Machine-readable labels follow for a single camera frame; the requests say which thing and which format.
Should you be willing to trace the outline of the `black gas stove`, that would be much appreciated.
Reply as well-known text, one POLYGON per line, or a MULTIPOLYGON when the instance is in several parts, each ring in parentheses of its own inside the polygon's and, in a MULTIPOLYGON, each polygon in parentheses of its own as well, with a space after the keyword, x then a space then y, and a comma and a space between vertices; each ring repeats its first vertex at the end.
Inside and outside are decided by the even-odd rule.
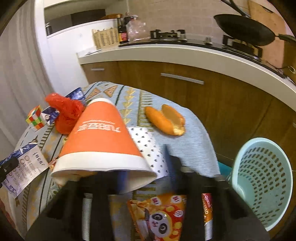
POLYGON ((175 44, 217 50, 256 63, 282 78, 286 77, 281 68, 274 67, 267 61, 262 60, 262 48, 243 42, 241 40, 236 40, 233 37, 229 37, 227 35, 223 36, 222 43, 219 44, 212 42, 211 37, 206 37, 204 40, 188 39, 186 38, 185 30, 162 32, 161 30, 156 29, 154 31, 150 31, 150 37, 148 39, 144 38, 140 40, 129 41, 127 43, 120 44, 119 46, 127 47, 144 44, 175 44))

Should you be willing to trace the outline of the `white polka dot box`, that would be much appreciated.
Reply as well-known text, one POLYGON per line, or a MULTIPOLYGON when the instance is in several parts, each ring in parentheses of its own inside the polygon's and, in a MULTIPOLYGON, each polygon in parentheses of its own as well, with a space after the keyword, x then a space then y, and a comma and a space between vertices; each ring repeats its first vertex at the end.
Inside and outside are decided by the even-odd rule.
POLYGON ((142 156, 156 173, 157 179, 168 176, 168 166, 161 148, 152 133, 144 127, 131 126, 127 128, 142 156))

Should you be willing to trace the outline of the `light blue waste basket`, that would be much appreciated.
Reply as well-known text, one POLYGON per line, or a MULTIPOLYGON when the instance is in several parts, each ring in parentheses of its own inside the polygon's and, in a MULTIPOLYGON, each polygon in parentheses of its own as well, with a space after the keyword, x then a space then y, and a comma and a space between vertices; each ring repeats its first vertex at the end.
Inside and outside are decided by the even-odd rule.
POLYGON ((239 150, 227 181, 267 231, 284 216, 293 189, 290 161, 275 142, 253 138, 239 150))

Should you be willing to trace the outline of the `rubik's cube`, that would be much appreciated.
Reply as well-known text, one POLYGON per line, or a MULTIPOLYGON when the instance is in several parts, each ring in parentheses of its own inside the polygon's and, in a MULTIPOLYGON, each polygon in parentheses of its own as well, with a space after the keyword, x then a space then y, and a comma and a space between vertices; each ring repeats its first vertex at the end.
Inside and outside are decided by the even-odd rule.
POLYGON ((34 132, 40 130, 45 127, 47 124, 45 118, 42 116, 42 108, 40 105, 34 107, 28 114, 26 119, 29 127, 33 129, 34 132))

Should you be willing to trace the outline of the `white countertop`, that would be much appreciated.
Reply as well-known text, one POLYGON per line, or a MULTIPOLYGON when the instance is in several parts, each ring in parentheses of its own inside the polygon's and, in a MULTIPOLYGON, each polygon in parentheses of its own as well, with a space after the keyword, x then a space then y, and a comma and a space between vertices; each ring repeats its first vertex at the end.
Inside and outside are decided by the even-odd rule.
POLYGON ((202 47, 155 44, 113 47, 77 53, 80 64, 109 61, 153 61, 186 65, 224 74, 251 84, 295 109, 295 85, 257 63, 202 47))

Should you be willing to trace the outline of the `wooden kitchen cabinet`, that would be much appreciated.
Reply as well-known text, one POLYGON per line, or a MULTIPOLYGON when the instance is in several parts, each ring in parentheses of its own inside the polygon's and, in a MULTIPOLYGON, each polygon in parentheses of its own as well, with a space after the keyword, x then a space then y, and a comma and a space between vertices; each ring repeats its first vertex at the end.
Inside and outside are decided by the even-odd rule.
POLYGON ((125 84, 190 109, 226 165, 233 164, 245 142, 265 137, 295 166, 295 111, 257 87, 213 71, 161 62, 111 61, 83 64, 82 69, 89 83, 125 84))

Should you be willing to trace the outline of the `blue white leaflet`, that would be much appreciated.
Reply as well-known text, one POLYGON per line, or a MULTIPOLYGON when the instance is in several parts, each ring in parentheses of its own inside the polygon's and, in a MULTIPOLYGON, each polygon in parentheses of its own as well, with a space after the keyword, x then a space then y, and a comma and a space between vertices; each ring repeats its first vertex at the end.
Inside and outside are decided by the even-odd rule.
POLYGON ((1 184, 16 198, 49 164, 36 143, 29 143, 1 161, 1 184))

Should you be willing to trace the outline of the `panda snack bag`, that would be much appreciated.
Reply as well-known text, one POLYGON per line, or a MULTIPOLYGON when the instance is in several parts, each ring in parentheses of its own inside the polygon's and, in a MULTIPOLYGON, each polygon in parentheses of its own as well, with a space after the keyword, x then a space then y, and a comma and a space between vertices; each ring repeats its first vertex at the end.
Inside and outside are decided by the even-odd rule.
POLYGON ((179 240, 187 197, 162 194, 144 201, 129 200, 128 209, 141 240, 179 240))

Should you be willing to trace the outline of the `wicker basket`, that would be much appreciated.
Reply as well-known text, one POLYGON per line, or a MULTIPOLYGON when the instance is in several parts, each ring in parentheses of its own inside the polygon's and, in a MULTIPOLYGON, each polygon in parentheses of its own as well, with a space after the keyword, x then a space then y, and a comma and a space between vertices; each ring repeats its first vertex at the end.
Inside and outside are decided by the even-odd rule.
POLYGON ((109 28, 102 31, 92 29, 92 37, 97 50, 119 45, 118 30, 109 28))

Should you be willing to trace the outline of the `blue white paper wrapper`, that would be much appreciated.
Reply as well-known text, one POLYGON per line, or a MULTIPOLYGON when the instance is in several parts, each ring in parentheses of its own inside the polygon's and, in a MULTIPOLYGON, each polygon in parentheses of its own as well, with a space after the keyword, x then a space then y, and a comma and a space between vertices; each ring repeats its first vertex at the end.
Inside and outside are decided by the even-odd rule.
POLYGON ((86 98, 81 87, 76 88, 66 96, 58 93, 49 94, 45 101, 49 106, 42 111, 41 116, 48 125, 51 125, 58 117, 73 120, 86 106, 86 98))

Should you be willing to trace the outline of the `clear plastic bag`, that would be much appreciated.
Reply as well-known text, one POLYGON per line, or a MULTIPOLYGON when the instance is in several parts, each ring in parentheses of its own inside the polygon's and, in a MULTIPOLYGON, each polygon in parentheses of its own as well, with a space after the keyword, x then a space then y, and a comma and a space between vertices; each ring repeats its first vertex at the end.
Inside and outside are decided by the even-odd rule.
POLYGON ((128 23, 126 24, 126 30, 128 41, 130 43, 140 40, 148 40, 151 36, 146 23, 137 15, 130 16, 128 23))

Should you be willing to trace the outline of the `dark sauce bottle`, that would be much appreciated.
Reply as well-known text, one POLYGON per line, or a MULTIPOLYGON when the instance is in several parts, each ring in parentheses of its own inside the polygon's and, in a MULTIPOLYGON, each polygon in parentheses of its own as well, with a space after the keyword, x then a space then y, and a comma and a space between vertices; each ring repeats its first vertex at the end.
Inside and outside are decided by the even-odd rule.
POLYGON ((124 44, 128 42, 127 30, 125 25, 123 25, 121 21, 121 15, 118 14, 117 16, 117 31, 118 31, 118 38, 119 43, 124 44))

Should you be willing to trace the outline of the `black wok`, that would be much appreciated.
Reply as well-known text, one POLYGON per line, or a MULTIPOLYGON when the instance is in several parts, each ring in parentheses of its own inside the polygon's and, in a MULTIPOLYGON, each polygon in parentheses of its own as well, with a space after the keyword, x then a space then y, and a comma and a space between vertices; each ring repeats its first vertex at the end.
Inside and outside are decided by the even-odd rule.
POLYGON ((215 15, 218 26, 229 36, 256 46, 266 46, 276 38, 295 43, 291 35, 276 35, 270 28, 251 18, 233 14, 215 15))

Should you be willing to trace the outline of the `orange white paper cup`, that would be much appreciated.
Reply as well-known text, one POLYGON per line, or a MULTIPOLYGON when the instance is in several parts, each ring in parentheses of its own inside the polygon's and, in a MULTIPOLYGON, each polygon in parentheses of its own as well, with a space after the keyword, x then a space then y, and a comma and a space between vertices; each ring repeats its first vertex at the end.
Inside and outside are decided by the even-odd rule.
POLYGON ((64 144, 51 177, 59 185, 82 177, 110 173, 118 193, 156 180, 133 141, 116 106, 106 98, 92 100, 64 144))

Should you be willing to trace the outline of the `split bread roll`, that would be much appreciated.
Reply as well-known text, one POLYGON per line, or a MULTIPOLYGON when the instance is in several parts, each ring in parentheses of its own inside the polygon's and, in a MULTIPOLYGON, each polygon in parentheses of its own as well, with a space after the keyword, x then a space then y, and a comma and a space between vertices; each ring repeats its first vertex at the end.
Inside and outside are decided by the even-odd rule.
POLYGON ((147 106, 144 112, 147 119, 167 135, 182 136, 186 132, 185 118, 167 104, 163 104, 161 110, 147 106))

